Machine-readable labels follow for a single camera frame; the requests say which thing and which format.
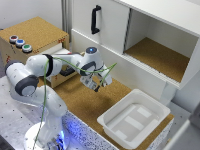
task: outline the white plastic bin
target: white plastic bin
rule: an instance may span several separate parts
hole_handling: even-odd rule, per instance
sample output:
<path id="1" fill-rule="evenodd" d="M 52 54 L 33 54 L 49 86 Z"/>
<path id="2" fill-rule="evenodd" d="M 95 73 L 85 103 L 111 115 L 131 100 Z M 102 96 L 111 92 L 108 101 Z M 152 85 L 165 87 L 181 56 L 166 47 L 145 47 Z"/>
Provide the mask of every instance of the white plastic bin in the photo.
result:
<path id="1" fill-rule="evenodd" d="M 169 113 L 169 108 L 135 89 L 97 120 L 118 144 L 135 149 Z"/>

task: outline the cardboard box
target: cardboard box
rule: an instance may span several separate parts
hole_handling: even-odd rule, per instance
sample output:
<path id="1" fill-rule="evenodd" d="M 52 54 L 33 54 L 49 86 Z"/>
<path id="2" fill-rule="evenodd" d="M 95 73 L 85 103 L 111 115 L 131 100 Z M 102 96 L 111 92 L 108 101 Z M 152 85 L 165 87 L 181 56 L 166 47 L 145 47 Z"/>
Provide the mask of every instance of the cardboard box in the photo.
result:
<path id="1" fill-rule="evenodd" d="M 23 53 L 22 49 L 10 44 L 9 38 L 17 35 L 19 39 L 25 40 L 26 44 L 32 46 L 33 51 L 29 54 Z M 9 60 L 26 60 L 33 55 L 40 54 L 53 46 L 62 43 L 62 47 L 69 49 L 69 35 L 40 17 L 35 17 L 25 22 L 0 31 L 0 51 L 4 66 Z M 60 74 L 51 77 L 51 87 L 54 88 L 71 76 L 63 77 Z"/>

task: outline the door handle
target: door handle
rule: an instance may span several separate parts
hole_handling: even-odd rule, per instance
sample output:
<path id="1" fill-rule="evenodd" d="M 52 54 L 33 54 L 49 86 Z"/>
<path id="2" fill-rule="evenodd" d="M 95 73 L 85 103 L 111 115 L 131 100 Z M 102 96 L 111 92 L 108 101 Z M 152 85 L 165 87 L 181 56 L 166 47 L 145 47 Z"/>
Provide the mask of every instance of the door handle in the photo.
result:
<path id="1" fill-rule="evenodd" d="M 92 25 L 91 25 L 91 30 L 92 34 L 98 33 L 100 30 L 96 28 L 96 12 L 101 10 L 101 7 L 96 5 L 96 8 L 92 10 Z"/>

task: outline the brown work surface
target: brown work surface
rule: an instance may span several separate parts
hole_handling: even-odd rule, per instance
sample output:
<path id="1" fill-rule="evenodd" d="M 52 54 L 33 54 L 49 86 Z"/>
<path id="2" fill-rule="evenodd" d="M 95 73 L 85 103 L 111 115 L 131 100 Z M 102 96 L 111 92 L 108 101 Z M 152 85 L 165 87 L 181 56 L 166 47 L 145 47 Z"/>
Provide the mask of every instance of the brown work surface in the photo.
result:
<path id="1" fill-rule="evenodd" d="M 143 39 L 125 53 L 178 82 L 181 82 L 190 60 L 149 38 Z"/>
<path id="2" fill-rule="evenodd" d="M 103 127 L 97 122 L 97 118 L 131 92 L 131 89 L 113 79 L 111 85 L 100 88 L 99 92 L 96 93 L 80 82 L 80 75 L 75 75 L 54 88 L 54 90 L 65 101 L 68 109 L 73 114 L 120 150 L 125 150 L 105 134 Z M 148 148 L 173 118 L 173 115 L 170 114 L 136 150 L 145 150 Z"/>
<path id="3" fill-rule="evenodd" d="M 35 17 L 25 22 L 0 31 L 0 37 L 9 42 L 9 37 L 17 35 L 24 39 L 26 44 L 31 44 L 33 50 L 38 50 L 68 34 L 40 17 Z"/>

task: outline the cable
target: cable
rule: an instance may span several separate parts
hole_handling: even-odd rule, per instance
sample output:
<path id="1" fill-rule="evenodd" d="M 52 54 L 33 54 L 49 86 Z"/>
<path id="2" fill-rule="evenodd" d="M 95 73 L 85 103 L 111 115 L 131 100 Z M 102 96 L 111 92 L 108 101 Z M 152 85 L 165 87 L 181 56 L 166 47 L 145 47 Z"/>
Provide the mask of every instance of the cable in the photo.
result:
<path id="1" fill-rule="evenodd" d="M 108 74 L 110 73 L 110 71 L 111 71 L 111 70 L 115 67 L 115 65 L 117 64 L 117 63 L 115 63 L 115 64 L 111 65 L 110 67 L 108 67 L 108 68 L 106 68 L 106 69 L 103 69 L 103 70 L 98 70 L 98 71 L 87 71 L 87 70 L 83 70 L 83 69 L 81 69 L 81 68 L 78 68 L 77 66 L 73 65 L 72 63 L 70 63 L 70 62 L 68 62 L 68 61 L 66 61 L 66 60 L 64 60 L 64 59 L 62 59 L 62 58 L 54 57 L 54 59 L 60 59 L 60 60 L 62 60 L 62 61 L 65 61 L 66 63 L 70 64 L 71 66 L 75 67 L 76 69 L 79 69 L 79 70 L 84 71 L 84 72 L 89 72 L 89 73 L 99 73 L 99 72 L 103 72 L 103 71 L 109 69 L 109 71 L 106 73 L 106 75 L 105 75 L 105 76 L 103 77 L 103 79 L 101 80 L 99 86 L 95 89 L 95 90 L 97 90 L 97 91 L 98 91 L 98 89 L 100 88 L 100 86 L 102 86 L 102 84 L 103 84 L 105 78 L 108 76 Z M 47 70 L 47 64 L 48 64 L 48 63 L 49 63 L 49 60 L 47 60 L 47 62 L 46 62 L 46 64 L 45 64 L 45 68 L 44 68 L 44 92 L 45 92 L 45 93 L 44 93 L 44 103 L 43 103 L 44 105 L 43 105 L 43 108 L 42 108 L 42 117 L 41 117 L 40 127 L 39 127 L 38 133 L 37 133 L 36 138 L 35 138 L 35 141 L 34 141 L 33 150 L 35 149 L 35 144 L 36 144 L 36 142 L 37 142 L 38 135 L 39 135 L 39 133 L 40 133 L 40 129 L 41 129 L 41 126 L 42 126 L 43 117 L 44 117 L 44 109 L 45 109 L 45 105 L 46 105 L 46 70 Z"/>

